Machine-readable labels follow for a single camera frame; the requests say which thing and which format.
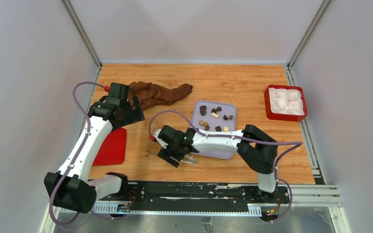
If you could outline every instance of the brown cloth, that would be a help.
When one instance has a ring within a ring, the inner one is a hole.
[[[192,92],[192,85],[182,84],[181,86],[173,89],[144,82],[133,82],[129,84],[138,96],[139,102],[141,103],[142,110],[145,110],[154,105],[173,105],[178,100],[182,100]],[[132,91],[128,93],[128,99],[132,104]]]

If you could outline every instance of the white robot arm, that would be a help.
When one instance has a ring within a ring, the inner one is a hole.
[[[199,130],[199,132],[188,129],[183,133],[165,125],[154,133],[155,140],[162,146],[158,157],[174,167],[178,167],[178,161],[191,152],[212,150],[238,153],[248,166],[258,173],[259,190],[267,193],[275,191],[277,180],[274,162],[278,146],[256,144],[255,147],[252,147],[247,141],[238,138],[245,136],[260,141],[276,142],[274,139],[254,125],[247,125],[244,130],[234,132],[204,130]]]
[[[108,134],[122,126],[145,119],[136,95],[133,97],[134,104],[129,103],[128,90],[129,86],[111,83],[108,96],[102,97],[89,109],[90,133],[87,131],[87,123],[71,154],[58,171],[48,172],[45,176],[44,184],[49,196],[55,193],[53,205],[86,214],[96,200],[110,194],[127,195],[128,178],[123,174],[110,172],[105,177],[92,181],[88,181],[88,176]],[[81,146],[82,149],[74,160]],[[58,182],[63,176],[65,178],[59,185]]]

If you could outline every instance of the wooden tabletop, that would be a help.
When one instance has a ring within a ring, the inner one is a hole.
[[[145,121],[125,126],[127,143],[125,162],[113,166],[93,166],[90,178],[103,177],[107,172],[123,173],[130,180],[256,183],[258,178],[238,154],[223,160],[194,155],[197,165],[181,163],[173,167],[157,157],[160,145],[149,139],[148,124],[158,112],[173,109],[192,116],[198,100],[233,104],[237,107],[236,129],[253,124],[276,141],[302,141],[298,122],[269,120],[265,113],[264,91],[270,84],[287,85],[282,66],[248,65],[118,65],[102,66],[99,83],[130,84],[143,81],[167,88],[181,84],[193,85],[192,93],[172,106],[154,106],[144,111]],[[105,95],[97,88],[93,101]],[[185,131],[188,124],[173,113],[162,114],[153,122],[152,132],[164,124]],[[279,146],[282,153],[289,146]],[[278,177],[289,183],[315,183],[304,145],[287,154],[279,163]]]

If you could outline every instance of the red container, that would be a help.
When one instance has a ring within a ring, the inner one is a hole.
[[[299,90],[301,92],[301,100],[303,101],[305,115],[304,116],[298,116],[298,115],[273,113],[271,111],[270,91],[268,90],[268,88],[270,88],[270,87],[275,88],[275,89],[282,88],[282,89],[287,89],[287,90],[291,90],[291,89]],[[307,110],[306,104],[305,104],[304,92],[302,91],[302,88],[300,88],[298,86],[269,85],[267,87],[267,90],[265,90],[265,92],[264,92],[264,96],[265,96],[265,108],[267,110],[268,119],[301,122],[306,117],[306,115],[308,115],[308,110]]]

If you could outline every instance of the purple plastic tray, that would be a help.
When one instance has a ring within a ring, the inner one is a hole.
[[[202,116],[200,113],[200,107],[202,105],[206,106],[206,114],[205,116]],[[213,108],[221,107],[222,110],[217,112],[219,115],[218,118],[213,117],[211,114],[211,110]],[[229,115],[233,115],[234,118],[232,120],[224,120],[223,116],[226,115],[229,117]],[[199,100],[194,105],[194,112],[192,113],[192,124],[194,124],[195,127],[198,129],[204,129],[204,126],[199,125],[198,121],[203,120],[208,122],[209,124],[209,130],[208,131],[214,131],[215,127],[221,126],[221,129],[223,131],[224,127],[228,127],[229,131],[235,131],[235,124],[237,120],[237,108],[228,103],[220,103],[220,102],[212,102],[212,101],[206,101],[206,100]],[[233,155],[233,153],[224,152],[224,151],[203,151],[201,153],[193,153],[197,155],[203,155],[203,156],[209,156],[219,159],[230,159]]]

